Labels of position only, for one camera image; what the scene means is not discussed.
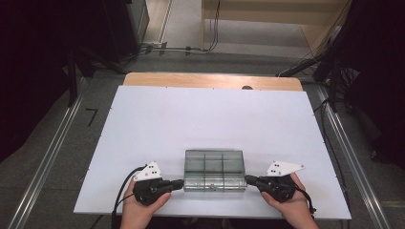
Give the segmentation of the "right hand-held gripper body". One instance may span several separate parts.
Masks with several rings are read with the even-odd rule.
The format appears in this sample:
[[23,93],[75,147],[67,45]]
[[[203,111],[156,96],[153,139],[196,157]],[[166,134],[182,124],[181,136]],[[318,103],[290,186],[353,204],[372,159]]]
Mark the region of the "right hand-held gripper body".
[[298,185],[291,174],[305,168],[304,164],[296,164],[273,160],[264,177],[258,177],[257,185],[261,192],[266,192],[279,202],[292,199]]

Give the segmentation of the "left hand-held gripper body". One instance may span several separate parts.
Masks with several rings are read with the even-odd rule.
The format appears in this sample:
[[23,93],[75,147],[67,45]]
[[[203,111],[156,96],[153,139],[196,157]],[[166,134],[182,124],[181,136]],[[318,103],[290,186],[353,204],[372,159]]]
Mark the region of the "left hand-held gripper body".
[[160,204],[163,206],[170,198],[173,185],[162,178],[160,166],[156,161],[145,165],[134,177],[133,194],[138,203],[144,206]]

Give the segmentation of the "clear plastic compartment box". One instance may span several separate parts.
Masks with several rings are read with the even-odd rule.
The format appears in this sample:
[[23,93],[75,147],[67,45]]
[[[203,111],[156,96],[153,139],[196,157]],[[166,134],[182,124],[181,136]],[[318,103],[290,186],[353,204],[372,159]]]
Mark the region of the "clear plastic compartment box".
[[245,161],[240,150],[186,150],[185,192],[243,192]]

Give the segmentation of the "person's right hand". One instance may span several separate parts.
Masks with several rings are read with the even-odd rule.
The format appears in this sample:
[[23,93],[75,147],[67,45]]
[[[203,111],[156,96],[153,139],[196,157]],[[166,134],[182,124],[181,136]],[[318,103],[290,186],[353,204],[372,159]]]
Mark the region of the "person's right hand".
[[292,199],[283,203],[275,200],[271,195],[269,195],[266,192],[262,192],[261,195],[264,198],[265,202],[269,206],[277,209],[282,214],[283,217],[297,216],[297,215],[311,215],[311,213],[309,212],[307,199],[299,191],[296,191],[294,193]]

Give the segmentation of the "person's left hand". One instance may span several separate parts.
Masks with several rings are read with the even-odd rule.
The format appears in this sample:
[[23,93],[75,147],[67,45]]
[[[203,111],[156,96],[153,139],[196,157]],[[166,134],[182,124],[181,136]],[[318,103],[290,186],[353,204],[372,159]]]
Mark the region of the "person's left hand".
[[170,193],[165,193],[156,202],[149,206],[144,206],[133,197],[135,182],[130,181],[124,193],[125,200],[122,203],[122,220],[150,221],[152,216],[171,198]]

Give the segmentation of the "black floor tape mark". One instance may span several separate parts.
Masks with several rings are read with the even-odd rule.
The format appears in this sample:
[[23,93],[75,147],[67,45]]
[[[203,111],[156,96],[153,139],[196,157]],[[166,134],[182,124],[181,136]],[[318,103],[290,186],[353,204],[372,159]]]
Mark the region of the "black floor tape mark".
[[88,127],[90,127],[93,124],[94,120],[95,120],[98,109],[96,109],[96,108],[86,108],[85,111],[92,113],[91,119],[90,119],[90,121],[89,121],[89,123],[87,125]]

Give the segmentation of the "black metal stand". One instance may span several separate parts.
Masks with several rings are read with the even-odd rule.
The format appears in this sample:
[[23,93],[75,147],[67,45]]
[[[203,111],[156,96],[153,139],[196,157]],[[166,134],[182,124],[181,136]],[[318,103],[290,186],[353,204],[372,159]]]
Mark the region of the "black metal stand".
[[124,70],[122,68],[108,61],[101,55],[93,52],[89,48],[68,46],[67,69],[69,78],[69,107],[72,107],[78,98],[76,70],[80,70],[81,74],[84,77],[93,77],[96,72],[96,68],[92,64],[93,60],[100,63],[109,70],[112,70],[116,73],[124,74]]
[[330,78],[330,87],[327,102],[330,104],[332,110],[336,111],[335,103],[337,101],[338,81],[341,75],[341,56],[340,50],[342,43],[347,34],[344,31],[339,32],[330,45],[320,54],[312,58],[303,59],[299,61],[297,66],[288,68],[277,73],[278,77],[291,77],[315,64],[318,65],[312,78],[315,82],[323,82]]

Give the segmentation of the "yellow floor tape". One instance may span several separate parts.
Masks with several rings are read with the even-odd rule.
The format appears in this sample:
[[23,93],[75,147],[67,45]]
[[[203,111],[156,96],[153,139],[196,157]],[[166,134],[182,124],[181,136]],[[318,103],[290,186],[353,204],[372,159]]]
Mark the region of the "yellow floor tape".
[[383,207],[405,208],[405,200],[385,200],[381,201]]

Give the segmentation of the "black curtain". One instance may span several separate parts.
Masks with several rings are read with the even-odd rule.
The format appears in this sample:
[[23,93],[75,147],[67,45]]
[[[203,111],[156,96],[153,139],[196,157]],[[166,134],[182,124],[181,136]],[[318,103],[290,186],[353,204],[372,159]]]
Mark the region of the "black curtain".
[[0,0],[0,162],[68,90],[67,48],[92,0]]
[[358,71],[345,98],[376,157],[405,170],[405,0],[353,0],[345,28],[343,65]]

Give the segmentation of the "dark cabinet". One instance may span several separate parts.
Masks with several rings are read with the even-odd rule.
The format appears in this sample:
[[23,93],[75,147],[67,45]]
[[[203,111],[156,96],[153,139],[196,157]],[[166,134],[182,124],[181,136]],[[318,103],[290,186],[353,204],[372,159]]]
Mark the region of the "dark cabinet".
[[113,38],[114,60],[140,51],[150,22],[146,0],[102,0]]

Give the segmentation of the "light wooden shelf unit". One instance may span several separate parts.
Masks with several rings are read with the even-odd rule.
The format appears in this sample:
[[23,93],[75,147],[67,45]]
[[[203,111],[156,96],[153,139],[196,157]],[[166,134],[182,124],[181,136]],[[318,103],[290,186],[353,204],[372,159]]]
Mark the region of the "light wooden shelf unit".
[[215,19],[299,25],[313,54],[320,54],[342,26],[352,0],[201,0],[201,48],[205,20]]

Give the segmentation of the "metal floor rail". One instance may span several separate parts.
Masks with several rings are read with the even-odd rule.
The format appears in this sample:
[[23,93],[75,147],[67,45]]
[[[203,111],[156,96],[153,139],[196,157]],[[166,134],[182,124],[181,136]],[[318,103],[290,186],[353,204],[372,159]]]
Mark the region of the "metal floor rail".
[[375,229],[392,229],[385,216],[382,205],[356,156],[352,143],[344,130],[339,114],[336,113],[330,105],[327,106],[326,111],[330,125],[333,128],[334,134],[342,149],[343,156],[352,172],[353,179],[373,221]]
[[83,95],[88,88],[89,82],[90,80],[84,77],[81,77],[78,81],[77,99],[65,112],[53,136],[53,139],[41,160],[41,163],[39,164],[29,186],[25,190],[19,204],[17,205],[17,209],[11,219],[10,224],[7,226],[7,229],[24,229],[32,208],[35,205],[50,170],[52,169],[53,164],[58,156],[65,137],[72,126],[78,108],[81,105]]

